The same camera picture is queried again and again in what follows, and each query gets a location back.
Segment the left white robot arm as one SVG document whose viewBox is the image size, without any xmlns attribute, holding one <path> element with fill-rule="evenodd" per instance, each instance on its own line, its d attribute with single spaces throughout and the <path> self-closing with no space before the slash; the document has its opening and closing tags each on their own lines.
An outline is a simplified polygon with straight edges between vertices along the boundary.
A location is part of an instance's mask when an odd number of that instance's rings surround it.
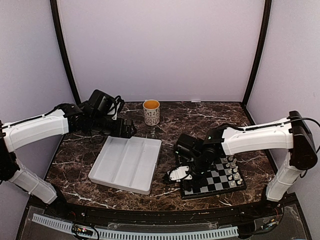
<svg viewBox="0 0 320 240">
<path fill-rule="evenodd" d="M 94 90 L 89 100 L 80 104 L 61 103 L 51 111 L 28 119 L 0 125 L 0 179 L 20 187 L 40 199 L 60 218 L 71 213 L 57 187 L 44 181 L 25 167 L 15 151 L 31 143 L 82 131 L 129 139 L 137 129 L 132 120 L 119 118 L 125 101 L 101 90 Z"/>
</svg>

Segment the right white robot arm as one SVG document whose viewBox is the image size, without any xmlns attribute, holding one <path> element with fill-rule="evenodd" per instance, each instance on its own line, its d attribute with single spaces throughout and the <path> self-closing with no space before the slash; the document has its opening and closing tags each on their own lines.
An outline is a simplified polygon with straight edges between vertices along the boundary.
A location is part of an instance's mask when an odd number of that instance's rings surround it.
<svg viewBox="0 0 320 240">
<path fill-rule="evenodd" d="M 216 160 L 238 153 L 286 149 L 285 159 L 275 177 L 268 183 L 265 197 L 255 205 L 255 213 L 266 217 L 293 185 L 298 176 L 313 168 L 318 162 L 311 130 L 306 124 L 307 117 L 298 111 L 280 120 L 238 127 L 224 123 L 210 129 L 205 138 L 194 138 L 181 134 L 174 146 L 176 158 L 182 158 L 180 166 L 169 170 L 169 182 L 198 181 L 213 166 Z"/>
</svg>

